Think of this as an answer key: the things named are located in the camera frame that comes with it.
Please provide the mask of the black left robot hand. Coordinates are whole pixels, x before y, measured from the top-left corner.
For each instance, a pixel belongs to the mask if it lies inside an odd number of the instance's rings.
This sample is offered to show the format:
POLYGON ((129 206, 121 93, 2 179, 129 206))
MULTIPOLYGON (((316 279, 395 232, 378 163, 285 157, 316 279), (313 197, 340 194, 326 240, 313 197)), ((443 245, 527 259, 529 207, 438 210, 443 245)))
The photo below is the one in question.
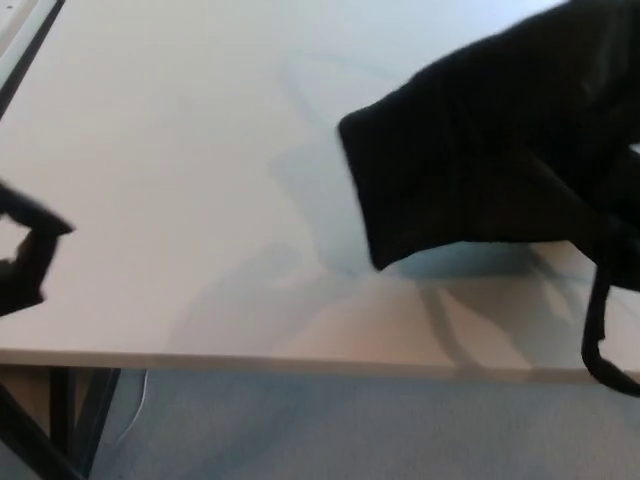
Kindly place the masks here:
POLYGON ((39 305, 41 291, 59 238, 74 231, 63 217, 37 200, 1 183, 1 217, 26 227, 28 233, 13 259, 1 259, 1 316, 39 305))

